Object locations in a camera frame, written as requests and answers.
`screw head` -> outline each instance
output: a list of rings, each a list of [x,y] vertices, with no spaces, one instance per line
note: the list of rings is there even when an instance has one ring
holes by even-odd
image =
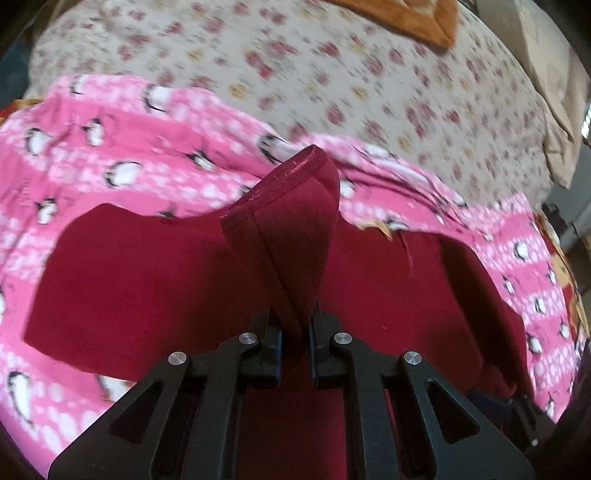
[[[246,332],[238,337],[238,341],[243,345],[252,345],[257,341],[256,333]]]
[[[423,361],[423,357],[418,352],[406,352],[404,354],[404,361],[410,365],[418,365]]]
[[[347,332],[339,332],[335,335],[335,342],[339,345],[348,345],[353,341],[353,337]]]
[[[168,356],[168,363],[171,365],[182,365],[187,361],[185,352],[174,352]]]

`cloth fold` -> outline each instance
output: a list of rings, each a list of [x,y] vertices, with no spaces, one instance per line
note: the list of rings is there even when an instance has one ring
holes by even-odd
[[[295,365],[319,298],[352,335],[393,355],[421,352],[461,391],[530,394],[522,320],[476,254],[441,235],[362,231],[338,216],[338,198],[336,167],[312,146],[211,214],[100,205],[60,237],[24,340],[136,381],[171,351],[216,349],[272,305]]]

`floral bedsheet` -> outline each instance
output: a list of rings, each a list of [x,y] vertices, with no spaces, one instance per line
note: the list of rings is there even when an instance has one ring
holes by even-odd
[[[468,201],[523,191],[535,208],[551,186],[544,101],[462,6],[442,53],[319,0],[83,0],[37,43],[28,96],[86,73],[204,87],[290,141],[379,144]]]

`metal pin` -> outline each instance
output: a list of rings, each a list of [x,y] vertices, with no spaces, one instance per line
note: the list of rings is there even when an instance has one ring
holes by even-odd
[[[168,363],[171,365],[182,365],[187,361],[187,354],[184,352],[174,352],[168,356]]]
[[[339,345],[348,345],[353,341],[353,337],[347,332],[339,332],[335,335],[335,342]]]
[[[256,336],[256,333],[252,332],[243,333],[238,337],[238,341],[243,345],[252,345],[257,339],[258,337]]]

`bed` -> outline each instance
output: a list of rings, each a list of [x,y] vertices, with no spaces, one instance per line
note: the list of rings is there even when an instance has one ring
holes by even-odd
[[[535,208],[552,185],[545,141],[560,127],[513,55],[463,7],[456,45],[442,53],[317,0],[83,0],[37,43],[27,96],[45,96],[64,75],[92,73],[209,89],[291,142],[310,132],[359,138],[436,173],[469,203],[495,205],[524,192]],[[75,82],[72,88],[75,95]],[[3,338],[1,381],[23,370],[42,378],[31,392],[38,409],[31,414],[54,428],[16,417],[19,400],[8,384],[0,419],[46,474],[52,458],[129,385],[91,378],[93,396],[65,395],[52,375],[63,366],[42,357],[18,336]],[[552,403],[553,412],[565,405]]]

